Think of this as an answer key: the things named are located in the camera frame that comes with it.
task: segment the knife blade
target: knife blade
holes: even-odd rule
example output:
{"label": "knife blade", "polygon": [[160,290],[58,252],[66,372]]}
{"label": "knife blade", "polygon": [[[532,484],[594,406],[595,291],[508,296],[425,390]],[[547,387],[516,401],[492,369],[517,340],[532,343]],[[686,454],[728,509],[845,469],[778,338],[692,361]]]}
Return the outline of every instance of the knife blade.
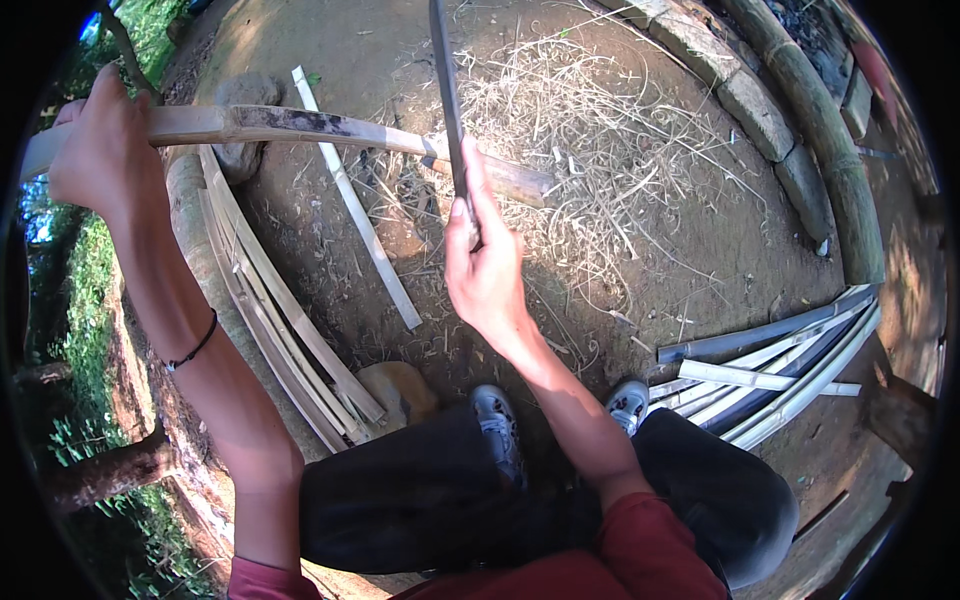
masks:
{"label": "knife blade", "polygon": [[437,65],[437,79],[440,84],[440,99],[444,104],[444,123],[446,124],[447,146],[450,153],[451,176],[454,194],[467,203],[467,215],[470,218],[470,247],[475,251],[482,245],[480,224],[473,210],[473,199],[467,189],[467,166],[461,150],[464,139],[464,127],[460,121],[460,99],[457,97],[457,84],[454,80],[456,64],[450,52],[450,41],[446,35],[446,12],[443,0],[430,0],[430,37],[433,40],[433,56]]}

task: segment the forearm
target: forearm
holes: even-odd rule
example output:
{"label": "forearm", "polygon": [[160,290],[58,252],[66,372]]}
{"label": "forearm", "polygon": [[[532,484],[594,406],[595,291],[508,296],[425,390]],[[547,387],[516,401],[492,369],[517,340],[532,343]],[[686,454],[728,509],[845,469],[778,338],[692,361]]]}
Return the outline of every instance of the forearm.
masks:
{"label": "forearm", "polygon": [[625,476],[646,485],[630,439],[550,349],[532,319],[503,350],[533,391],[564,454],[588,483],[601,492]]}
{"label": "forearm", "polygon": [[[209,330],[212,313],[169,222],[108,225],[140,325],[161,360],[181,360]],[[206,423],[239,492],[299,480],[299,451],[221,327],[174,380]]]}

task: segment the black bracelet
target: black bracelet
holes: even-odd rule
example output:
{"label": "black bracelet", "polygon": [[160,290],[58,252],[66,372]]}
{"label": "black bracelet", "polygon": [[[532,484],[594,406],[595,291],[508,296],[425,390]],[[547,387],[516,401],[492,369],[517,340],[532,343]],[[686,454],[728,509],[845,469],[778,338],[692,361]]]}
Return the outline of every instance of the black bracelet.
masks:
{"label": "black bracelet", "polygon": [[186,355],[186,358],[184,358],[183,360],[177,360],[177,361],[172,360],[169,363],[167,363],[166,365],[167,371],[173,372],[177,369],[177,367],[179,367],[183,363],[189,360],[192,360],[193,357],[197,355],[197,352],[200,351],[200,348],[203,348],[204,345],[210,341],[210,338],[213,337],[213,330],[217,328],[217,311],[213,310],[212,308],[210,309],[210,311],[213,313],[213,323],[210,324],[210,330],[206,332],[206,335],[200,341],[200,343],[197,344],[197,347],[193,348],[193,351]]}

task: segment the stone border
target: stone border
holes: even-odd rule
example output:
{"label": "stone border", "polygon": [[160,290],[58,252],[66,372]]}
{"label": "stone border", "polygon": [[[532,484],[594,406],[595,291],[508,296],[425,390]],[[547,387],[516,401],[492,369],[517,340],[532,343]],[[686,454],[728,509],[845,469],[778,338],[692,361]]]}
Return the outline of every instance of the stone border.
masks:
{"label": "stone border", "polygon": [[[817,253],[825,255],[833,225],[824,180],[810,151],[794,137],[772,94],[754,70],[725,41],[673,0],[599,2],[611,10],[630,6],[618,16],[646,30],[716,93],[724,110],[739,122],[763,157],[774,164],[774,173],[800,214],[804,229],[816,243]],[[851,106],[848,110],[852,133],[854,129],[859,132],[866,127],[862,95],[857,100],[851,103],[856,107]],[[854,133],[854,137],[860,136],[862,134]]]}

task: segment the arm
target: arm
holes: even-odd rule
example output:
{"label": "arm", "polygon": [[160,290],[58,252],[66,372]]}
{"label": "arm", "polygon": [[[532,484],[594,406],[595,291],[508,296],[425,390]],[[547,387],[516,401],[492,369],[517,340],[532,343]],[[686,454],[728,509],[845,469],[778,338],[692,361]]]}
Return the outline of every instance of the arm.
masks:
{"label": "arm", "polygon": [[[116,66],[105,67],[85,105],[58,117],[76,126],[50,168],[50,197],[103,217],[137,318],[166,362],[197,346],[212,313],[174,238],[163,167],[147,143],[148,100],[131,103]],[[270,397],[219,326],[173,376],[233,480],[237,556],[299,572],[303,457]]]}
{"label": "arm", "polygon": [[652,492],[623,429],[554,354],[527,312],[520,266],[523,240],[500,218],[472,138],[464,140],[467,183],[484,246],[470,252],[464,201],[446,227],[446,285],[457,314],[509,360],[530,386],[577,472],[606,511],[632,492]]}

